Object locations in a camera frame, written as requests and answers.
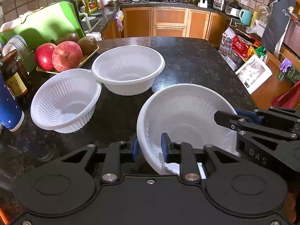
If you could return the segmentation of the white ribbed plastic bowl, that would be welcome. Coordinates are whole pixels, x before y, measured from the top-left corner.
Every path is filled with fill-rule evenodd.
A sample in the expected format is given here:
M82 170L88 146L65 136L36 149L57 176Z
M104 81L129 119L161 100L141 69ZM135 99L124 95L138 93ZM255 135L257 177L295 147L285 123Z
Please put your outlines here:
M153 94L137 120L137 138L148 164L160 175L179 173L178 164L164 161L163 133L173 142L187 142L198 149L211 144L237 155L236 132L216 124L218 110L236 113L224 97L196 84L175 84Z

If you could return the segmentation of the white window box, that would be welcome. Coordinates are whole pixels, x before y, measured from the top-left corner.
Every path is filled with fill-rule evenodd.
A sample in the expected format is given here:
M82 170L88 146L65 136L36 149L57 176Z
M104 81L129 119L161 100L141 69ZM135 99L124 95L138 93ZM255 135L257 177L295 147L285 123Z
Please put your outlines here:
M273 74L266 63L252 55L235 73L251 95Z

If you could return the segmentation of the white plastic bowl middle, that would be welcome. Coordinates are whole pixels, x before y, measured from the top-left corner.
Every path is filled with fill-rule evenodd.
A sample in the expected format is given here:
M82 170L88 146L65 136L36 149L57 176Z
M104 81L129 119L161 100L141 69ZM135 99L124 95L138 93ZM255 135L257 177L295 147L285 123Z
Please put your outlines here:
M90 70L70 69L48 79L31 103L31 119L40 128L73 133L94 114L102 86Z

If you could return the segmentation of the white plastic bowl far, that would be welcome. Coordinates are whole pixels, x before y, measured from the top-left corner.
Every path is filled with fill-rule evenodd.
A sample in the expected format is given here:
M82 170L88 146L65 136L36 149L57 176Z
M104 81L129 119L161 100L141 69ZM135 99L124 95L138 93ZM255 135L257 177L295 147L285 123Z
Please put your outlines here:
M164 68L165 60L158 51L128 45L100 54L94 60L91 72L112 93L131 96L150 89Z

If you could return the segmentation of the teal electric kettle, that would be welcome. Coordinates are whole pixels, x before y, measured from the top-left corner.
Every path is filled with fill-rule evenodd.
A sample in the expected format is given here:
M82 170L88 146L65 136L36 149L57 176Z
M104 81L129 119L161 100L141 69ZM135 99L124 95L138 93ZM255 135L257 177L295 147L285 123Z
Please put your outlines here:
M239 12L239 18L242 24L250 26L252 20L252 13L248 10L241 9Z

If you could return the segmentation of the blue paper cup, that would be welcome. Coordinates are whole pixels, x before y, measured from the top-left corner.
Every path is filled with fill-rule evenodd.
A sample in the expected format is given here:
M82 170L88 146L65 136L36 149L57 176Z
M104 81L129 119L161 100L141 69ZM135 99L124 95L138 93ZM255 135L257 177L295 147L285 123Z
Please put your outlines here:
M15 132L23 123L24 112L10 93L2 75L0 82L0 121L9 131Z

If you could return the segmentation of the fruit tray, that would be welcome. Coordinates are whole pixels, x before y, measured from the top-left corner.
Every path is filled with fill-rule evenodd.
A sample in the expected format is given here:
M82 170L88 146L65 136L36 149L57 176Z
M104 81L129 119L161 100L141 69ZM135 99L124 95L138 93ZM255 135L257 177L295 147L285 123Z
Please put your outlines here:
M83 61L78 65L78 68L81 68L99 49L99 45L97 46L97 48L89 55L83 55ZM40 67L36 66L36 70L38 72L44 72L44 73L49 73L49 74L58 74L59 71L57 70L53 70L53 71L44 71L43 69L41 69Z

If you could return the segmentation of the dark hanging apron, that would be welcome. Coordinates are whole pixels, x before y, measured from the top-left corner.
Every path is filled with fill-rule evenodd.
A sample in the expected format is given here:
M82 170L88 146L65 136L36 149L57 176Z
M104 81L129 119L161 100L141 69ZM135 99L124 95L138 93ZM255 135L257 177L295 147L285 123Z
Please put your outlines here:
M282 38L291 14L289 7L294 7L296 0L280 0L273 5L271 15L261 39L261 45L270 53L274 53L276 45Z

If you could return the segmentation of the red yellow apple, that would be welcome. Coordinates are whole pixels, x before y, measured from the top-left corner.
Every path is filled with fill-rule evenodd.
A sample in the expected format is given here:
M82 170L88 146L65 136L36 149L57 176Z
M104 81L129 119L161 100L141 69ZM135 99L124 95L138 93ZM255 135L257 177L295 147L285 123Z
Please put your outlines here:
M82 50L73 41L64 41L57 45L52 53L52 64L58 72L75 69L82 60Z

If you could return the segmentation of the kiwi fruit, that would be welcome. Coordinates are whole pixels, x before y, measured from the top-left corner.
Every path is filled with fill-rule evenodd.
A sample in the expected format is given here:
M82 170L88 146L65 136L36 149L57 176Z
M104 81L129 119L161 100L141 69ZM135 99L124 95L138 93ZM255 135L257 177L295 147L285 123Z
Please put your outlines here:
M91 54L97 49L97 40L93 36L85 36L77 44L80 46L83 55Z

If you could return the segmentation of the brown glass jar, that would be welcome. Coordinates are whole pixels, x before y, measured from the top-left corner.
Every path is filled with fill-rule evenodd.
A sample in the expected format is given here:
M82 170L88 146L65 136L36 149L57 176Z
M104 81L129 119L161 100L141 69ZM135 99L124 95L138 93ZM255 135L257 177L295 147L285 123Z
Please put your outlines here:
M11 93L17 99L23 98L33 89L33 84L17 49L4 56L1 63L1 73Z

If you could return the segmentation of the green cutting board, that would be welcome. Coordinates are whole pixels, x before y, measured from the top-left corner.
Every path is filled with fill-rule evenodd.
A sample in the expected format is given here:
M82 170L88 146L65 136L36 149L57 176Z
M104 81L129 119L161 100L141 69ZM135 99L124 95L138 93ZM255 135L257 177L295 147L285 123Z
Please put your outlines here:
M20 35L30 49L70 33L76 33L80 38L85 36L73 0L60 1L30 11L29 15L23 14L22 17L1 26L1 36L5 40Z

